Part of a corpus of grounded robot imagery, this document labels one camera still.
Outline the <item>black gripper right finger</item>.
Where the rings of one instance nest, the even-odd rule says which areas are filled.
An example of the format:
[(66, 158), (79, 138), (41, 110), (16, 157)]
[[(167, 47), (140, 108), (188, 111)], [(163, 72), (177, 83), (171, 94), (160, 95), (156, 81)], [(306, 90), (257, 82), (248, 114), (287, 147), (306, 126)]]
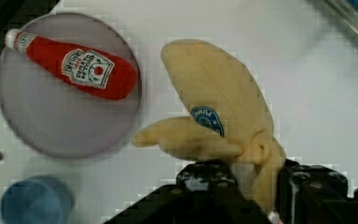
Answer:
[(279, 172), (275, 208), (283, 224), (358, 224), (358, 189), (322, 165), (288, 160)]

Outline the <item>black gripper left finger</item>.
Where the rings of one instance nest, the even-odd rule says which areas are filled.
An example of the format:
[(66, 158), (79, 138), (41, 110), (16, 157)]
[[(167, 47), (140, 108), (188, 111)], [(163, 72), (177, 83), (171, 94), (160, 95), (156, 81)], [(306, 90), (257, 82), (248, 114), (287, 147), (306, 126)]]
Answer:
[(173, 185), (162, 186), (105, 224), (270, 224), (222, 161), (189, 164)]

